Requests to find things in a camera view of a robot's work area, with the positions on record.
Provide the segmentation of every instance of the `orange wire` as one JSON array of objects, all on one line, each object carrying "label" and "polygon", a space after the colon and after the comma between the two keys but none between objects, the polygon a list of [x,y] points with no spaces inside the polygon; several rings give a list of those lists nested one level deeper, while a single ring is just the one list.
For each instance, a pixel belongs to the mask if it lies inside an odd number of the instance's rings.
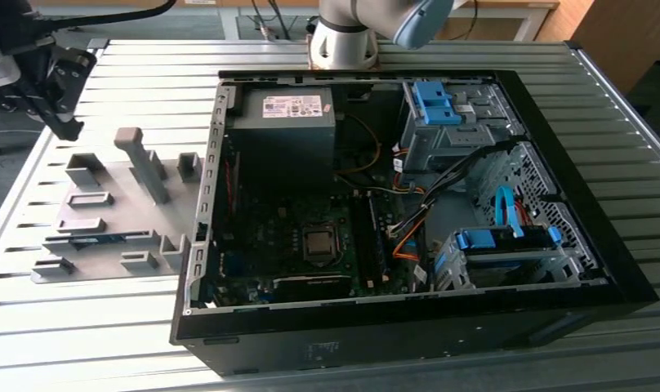
[{"label": "orange wire", "polygon": [[374,164],[378,162],[378,159],[382,158],[382,142],[378,139],[376,132],[367,125],[364,120],[362,120],[362,118],[356,117],[354,114],[350,114],[350,113],[347,113],[346,116],[354,118],[354,120],[363,126],[366,131],[370,132],[370,135],[372,135],[374,144],[376,145],[376,152],[374,153],[372,161],[367,165],[364,165],[362,167],[355,167],[352,169],[344,169],[344,170],[336,171],[336,174],[352,174],[352,173],[363,172],[366,169],[372,167]]},{"label": "orange wire", "polygon": [[419,261],[419,258],[414,255],[408,255],[406,253],[400,253],[400,250],[403,248],[403,245],[406,245],[406,242],[407,240],[412,237],[414,233],[415,233],[415,230],[418,230],[419,226],[426,223],[426,218],[422,218],[420,220],[418,220],[418,223],[415,223],[415,226],[412,227],[412,229],[407,232],[407,235],[406,237],[403,238],[403,240],[398,243],[398,246],[396,246],[396,249],[394,249],[394,257],[402,257],[402,258],[408,258],[408,257],[415,257],[414,259],[411,260],[416,260]]},{"label": "orange wire", "polygon": [[[400,186],[398,186],[399,177],[400,177],[400,173],[396,173],[396,176],[394,177],[394,189],[400,190],[402,192],[410,191],[410,188],[402,188]],[[418,194],[426,194],[426,189],[418,186],[415,187],[415,192]]]}]

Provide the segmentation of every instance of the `motherboard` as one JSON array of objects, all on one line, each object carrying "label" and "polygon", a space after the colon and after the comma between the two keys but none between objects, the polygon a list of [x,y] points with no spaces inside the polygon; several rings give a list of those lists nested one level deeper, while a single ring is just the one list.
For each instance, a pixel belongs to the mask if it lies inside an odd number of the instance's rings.
[{"label": "motherboard", "polygon": [[244,204],[223,235],[227,250],[217,280],[223,304],[407,292],[408,265],[390,260],[384,237],[399,213],[395,195],[251,198]]}]

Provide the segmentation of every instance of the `power supply label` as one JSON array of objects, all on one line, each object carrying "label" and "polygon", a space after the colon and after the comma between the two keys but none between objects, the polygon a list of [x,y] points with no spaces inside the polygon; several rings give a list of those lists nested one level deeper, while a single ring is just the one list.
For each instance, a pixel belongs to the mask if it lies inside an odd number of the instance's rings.
[{"label": "power supply label", "polygon": [[268,96],[263,118],[323,117],[320,96]]}]

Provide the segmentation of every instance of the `slotted metal table surface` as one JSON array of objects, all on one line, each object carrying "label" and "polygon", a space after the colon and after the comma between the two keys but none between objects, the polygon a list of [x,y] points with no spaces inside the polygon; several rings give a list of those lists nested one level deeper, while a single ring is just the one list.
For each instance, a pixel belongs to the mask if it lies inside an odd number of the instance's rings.
[{"label": "slotted metal table surface", "polygon": [[[660,390],[660,302],[536,350],[223,380],[168,343],[176,276],[31,282],[69,155],[124,160],[111,141],[119,127],[139,126],[161,159],[203,156],[217,71],[305,68],[305,51],[301,42],[245,41],[112,41],[96,49],[80,140],[44,132],[0,211],[0,390],[15,382],[49,390]],[[511,42],[412,52],[384,44],[382,52],[386,69],[519,71],[660,296],[660,141],[586,54]]]}]

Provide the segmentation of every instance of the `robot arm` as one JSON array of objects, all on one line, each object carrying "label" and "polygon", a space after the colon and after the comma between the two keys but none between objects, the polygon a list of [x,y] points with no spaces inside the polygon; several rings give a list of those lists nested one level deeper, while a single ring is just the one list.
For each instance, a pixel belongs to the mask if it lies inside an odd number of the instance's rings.
[{"label": "robot arm", "polygon": [[314,66],[371,68],[376,31],[407,49],[423,47],[450,17],[455,0],[322,0],[311,44]]},{"label": "robot arm", "polygon": [[84,25],[144,19],[167,12],[168,0],[151,10],[47,20],[28,0],[0,0],[0,110],[23,110],[63,140],[79,138],[83,122],[73,110],[97,60],[92,53],[57,46],[52,33]]}]

